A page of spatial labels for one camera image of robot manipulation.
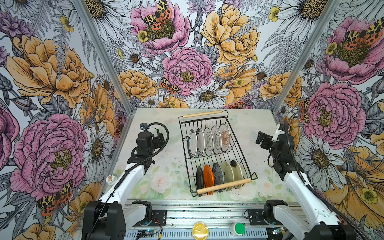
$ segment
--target white plate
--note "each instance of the white plate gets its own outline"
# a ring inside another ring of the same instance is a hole
[[[197,153],[197,135],[193,129],[190,130],[187,138],[188,154],[191,158],[194,158]]]
[[[212,133],[209,128],[204,129],[204,137],[205,137],[205,154],[209,157],[212,155],[214,150],[214,139],[212,138]]]
[[[231,167],[231,164],[229,162],[223,162],[221,165],[221,170],[223,171],[224,175],[224,183],[233,182],[235,179],[235,176],[233,175],[233,169]]]
[[[196,130],[197,135],[197,155],[199,157],[203,156],[204,153],[204,145],[205,145],[205,139],[204,139],[204,133],[201,128],[198,128]]]
[[[213,126],[212,129],[212,137],[214,140],[214,153],[219,154],[221,150],[221,135],[220,131],[216,126]]]
[[[221,150],[226,152],[231,145],[231,136],[227,125],[221,124],[219,126],[220,136],[221,136]]]
[[[243,171],[240,168],[240,165],[235,161],[231,161],[231,167],[233,169],[233,175],[234,175],[234,181],[242,180],[243,179]],[[241,188],[241,184],[236,186],[236,189]]]

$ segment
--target butterfly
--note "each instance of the butterfly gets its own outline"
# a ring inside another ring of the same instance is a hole
[[[168,79],[165,78],[165,77],[161,78],[159,86],[162,87],[162,88],[165,88],[166,91],[169,92],[170,94],[175,94],[175,93],[177,93],[177,92],[179,92],[181,90],[178,86],[172,86],[169,83]]]
[[[60,208],[61,204],[66,204],[72,197],[72,180],[69,181],[63,189],[51,196],[45,196],[37,201],[37,206],[42,210],[41,215],[47,217],[53,213],[56,207]]]
[[[159,0],[157,3],[157,11],[155,15],[148,15],[143,18],[144,23],[152,26],[153,30],[160,30],[162,25],[166,23],[172,16],[172,10],[168,7],[166,0]]]
[[[310,105],[310,98],[306,98],[301,101],[300,103],[300,121],[303,123],[309,123],[310,122],[310,117],[307,113],[307,109]]]
[[[381,36],[384,28],[384,17],[374,22],[367,30],[362,30],[361,33],[351,30],[345,33],[345,48],[349,51],[354,50],[359,46],[362,48],[364,45],[372,45],[377,42]]]

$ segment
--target dish rack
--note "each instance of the dish rack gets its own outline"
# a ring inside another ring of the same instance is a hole
[[[206,115],[212,115],[212,114],[220,114],[226,112],[227,116],[219,116],[219,117],[211,117],[211,118],[202,118],[202,119],[195,119],[190,121],[184,121],[185,118],[190,117],[200,117],[200,116],[206,116]],[[183,142],[183,150],[184,150],[184,157],[185,157],[185,164],[187,168],[188,173],[188,180],[189,180],[189,189],[192,194],[192,196],[202,196],[201,192],[204,192],[204,194],[208,194],[209,188],[204,189],[197,189],[196,185],[196,171],[197,167],[200,166],[201,169],[204,169],[205,165],[209,165],[211,168],[215,162],[217,162],[220,166],[223,162],[231,162],[231,160],[237,161],[237,163],[240,165],[240,167],[243,168],[243,180],[241,183],[239,181],[229,182],[225,183],[227,190],[227,187],[234,186],[235,189],[237,189],[237,185],[243,185],[247,182],[250,182],[251,180],[257,179],[257,174],[255,172],[251,173],[248,167],[248,163],[245,160],[243,151],[240,148],[240,145],[237,141],[237,138],[235,136],[235,133],[233,132],[233,129],[231,127],[231,124],[228,121],[228,111],[211,111],[206,113],[196,113],[196,114],[189,114],[189,115],[183,115],[179,117],[179,124],[180,124],[180,130],[181,130],[181,138]],[[207,156],[207,154],[203,153],[202,156],[196,155],[195,157],[191,158],[188,154],[188,143],[187,139],[190,133],[190,130],[193,129],[196,131],[197,128],[201,128],[204,130],[206,127],[211,129],[213,126],[219,127],[221,124],[225,124],[228,129],[230,130],[230,146],[227,151],[223,152],[220,150],[218,154],[212,153],[211,156]]]

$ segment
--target cable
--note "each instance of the cable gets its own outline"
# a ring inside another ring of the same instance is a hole
[[[344,215],[342,212],[340,212],[339,210],[337,210],[332,204],[330,204],[327,200],[325,200],[321,195],[319,195],[311,186],[310,184],[306,183],[306,180],[304,179],[303,175],[301,174],[301,171],[300,171],[300,168],[299,168],[299,163],[296,161],[296,158],[295,158],[295,155],[293,154],[293,149],[292,149],[292,146],[291,146],[291,143],[289,141],[289,132],[288,132],[288,125],[287,124],[284,124],[284,131],[285,131],[285,138],[286,138],[286,141],[287,141],[287,145],[288,145],[288,148],[289,148],[289,151],[290,151],[290,154],[291,154],[291,157],[293,159],[293,164],[295,166],[295,169],[296,169],[296,172],[297,174],[299,175],[301,181],[305,184],[305,186],[309,189],[309,191],[311,193],[313,193],[313,195],[315,195],[321,202],[323,202],[329,209],[331,209],[332,211],[334,211],[337,215],[339,215],[341,218],[343,218],[352,228],[353,230],[355,230],[363,240],[369,240],[366,235],[364,235],[364,233],[357,227],[355,226],[351,220],[349,220],[349,218],[346,217],[346,215]]]
[[[153,122],[153,123],[148,124],[147,127],[144,129],[144,131],[146,131],[146,130],[147,130],[150,126],[152,126],[152,125],[160,125],[160,126],[162,126],[162,127],[165,129],[165,131],[166,131],[166,133],[167,133],[167,139],[166,139],[166,141],[164,142],[164,145],[163,145],[161,148],[159,148],[156,152],[154,152],[154,154],[152,154],[151,156],[145,158],[144,160],[142,160],[142,161],[136,163],[135,165],[133,165],[132,167],[130,167],[127,171],[125,171],[125,173],[124,173],[124,175],[122,176],[122,178],[120,178],[120,180],[119,180],[119,181],[117,182],[117,184],[115,185],[115,187],[114,187],[115,189],[117,189],[117,188],[123,183],[124,179],[128,176],[128,174],[129,174],[133,169],[135,169],[137,166],[140,166],[141,164],[144,164],[146,161],[150,160],[152,157],[156,156],[156,155],[157,155],[159,152],[161,152],[161,151],[164,149],[164,147],[167,145],[168,140],[169,140],[169,131],[168,131],[167,127],[166,127],[164,124],[162,124],[162,123],[159,123],[159,122]]]

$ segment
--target floral tablecloth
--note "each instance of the floral tablecloth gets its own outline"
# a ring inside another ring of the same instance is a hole
[[[276,125],[269,110],[228,109],[230,124],[251,172],[256,172],[258,179],[245,184],[240,189],[234,188],[228,192],[223,191],[222,193],[204,195],[203,197],[192,197],[189,190],[178,117],[204,111],[206,109],[137,109],[113,170],[116,175],[120,176],[123,173],[131,150],[136,146],[135,140],[140,132],[140,123],[161,122],[167,126],[170,138],[164,150],[154,157],[156,164],[150,166],[147,173],[133,189],[130,199],[256,202],[265,202],[268,199],[282,199],[287,202],[296,202],[294,195],[281,181],[278,174],[272,168],[269,168],[266,162],[268,151],[255,144],[259,131],[270,135],[276,131]]]

